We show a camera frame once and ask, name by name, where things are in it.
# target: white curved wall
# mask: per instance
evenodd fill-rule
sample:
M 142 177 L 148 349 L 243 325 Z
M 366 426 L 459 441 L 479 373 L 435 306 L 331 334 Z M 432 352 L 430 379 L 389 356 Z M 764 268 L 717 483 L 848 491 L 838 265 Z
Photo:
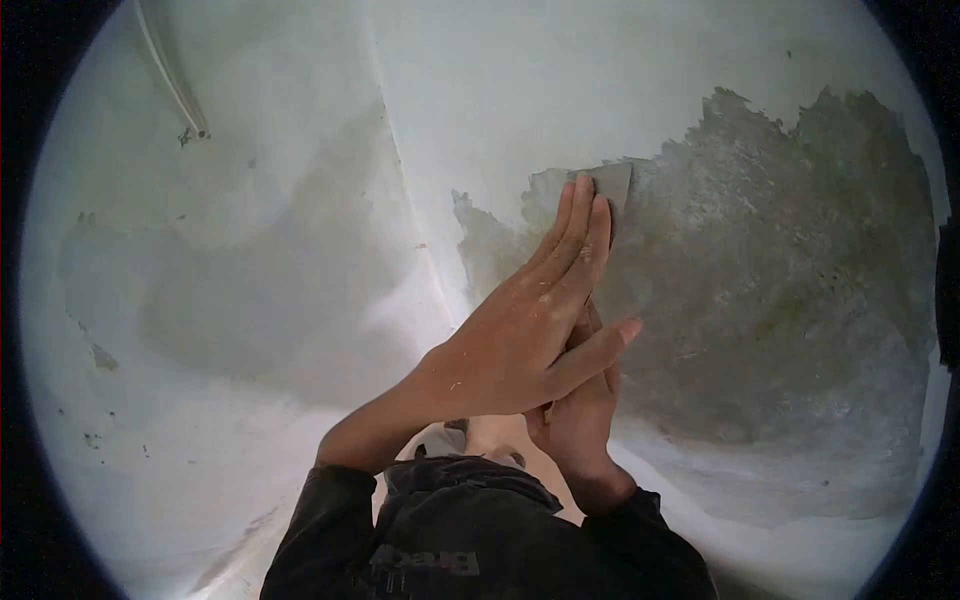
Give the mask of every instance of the white curved wall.
M 790 124 L 829 84 L 903 114 L 947 214 L 920 99 L 854 2 L 160 6 L 213 138 L 180 147 L 121 6 L 51 127 L 23 255 L 41 438 L 132 597 L 255 594 L 326 428 L 470 310 L 451 188 L 510 223 L 530 174 L 652 156 L 716 85 Z M 612 449 L 715 564 L 780 592 L 849 595 L 900 526 L 714 519 Z
M 180 147 L 121 6 L 52 124 L 22 272 L 41 439 L 135 598 L 282 532 L 325 430 L 449 331 L 349 3 L 160 6 L 213 138 Z

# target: finger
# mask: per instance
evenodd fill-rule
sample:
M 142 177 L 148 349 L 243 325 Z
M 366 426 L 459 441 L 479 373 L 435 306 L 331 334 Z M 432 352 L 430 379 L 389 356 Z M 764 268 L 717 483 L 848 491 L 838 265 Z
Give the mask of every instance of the finger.
M 569 270 L 553 288 L 552 299 L 558 308 L 583 306 L 607 267 L 610 257 L 610 205 L 597 196 L 590 213 L 587 239 Z
M 544 415 L 543 406 L 531 408 L 523 413 L 523 419 L 527 421 L 527 435 L 530 436 L 530 439 L 534 443 L 546 427 L 546 416 Z
M 573 324 L 573 329 L 570 330 L 570 336 L 566 338 L 566 351 L 571 351 L 580 346 L 583 342 L 590 339 L 593 333 L 589 314 L 586 308 L 584 308 L 577 316 L 577 322 Z
M 590 339 L 565 352 L 548 370 L 546 392 L 554 398 L 564 397 L 580 384 L 612 365 L 630 344 L 643 321 L 625 319 L 594 333 Z
M 590 212 L 593 206 L 593 179 L 589 175 L 577 177 L 573 188 L 573 206 L 564 235 L 557 247 L 534 270 L 539 281 L 558 281 L 573 264 L 587 240 Z
M 607 380 L 607 389 L 614 398 L 620 397 L 620 359 L 617 358 L 613 364 L 604 369 L 603 378 Z
M 600 321 L 600 313 L 597 312 L 596 304 L 593 303 L 593 299 L 587 299 L 587 303 L 584 304 L 584 308 L 587 310 L 587 318 L 590 321 L 590 328 L 593 330 L 593 333 L 596 333 L 600 329 L 603 329 L 603 321 Z
M 564 184 L 564 190 L 560 193 L 560 203 L 557 204 L 557 217 L 553 221 L 553 227 L 543 236 L 540 245 L 537 246 L 537 249 L 534 251 L 534 255 L 531 256 L 527 264 L 524 265 L 524 269 L 532 269 L 541 264 L 541 262 L 557 248 L 557 245 L 560 244 L 560 240 L 566 231 L 566 226 L 570 222 L 570 209 L 573 207 L 575 187 L 576 185 L 573 181 L 568 181 Z
M 587 318 L 590 321 L 590 328 L 596 332 L 600 329 L 603 329 L 603 321 L 600 320 L 600 313 L 597 312 L 597 307 L 593 303 L 593 299 L 587 300 L 587 305 L 585 306 L 587 310 Z M 604 369 L 603 371 L 604 379 L 607 380 L 607 389 L 610 390 L 610 393 L 614 398 L 620 396 L 620 359 L 613 361 L 613 364 Z

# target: left hand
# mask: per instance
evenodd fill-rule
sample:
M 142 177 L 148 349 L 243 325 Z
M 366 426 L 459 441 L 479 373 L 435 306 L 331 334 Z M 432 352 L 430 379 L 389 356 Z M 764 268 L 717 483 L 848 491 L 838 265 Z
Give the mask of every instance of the left hand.
M 580 346 L 602 328 L 593 302 L 588 301 L 570 333 L 567 348 Z M 553 404 L 524 412 L 530 440 L 553 459 L 564 476 L 610 471 L 607 441 L 619 395 L 620 365 L 614 361 Z
M 568 395 L 612 365 L 640 330 L 627 319 L 564 352 L 610 254 L 611 213 L 586 175 L 564 186 L 552 229 L 410 374 L 429 420 L 513 415 Z

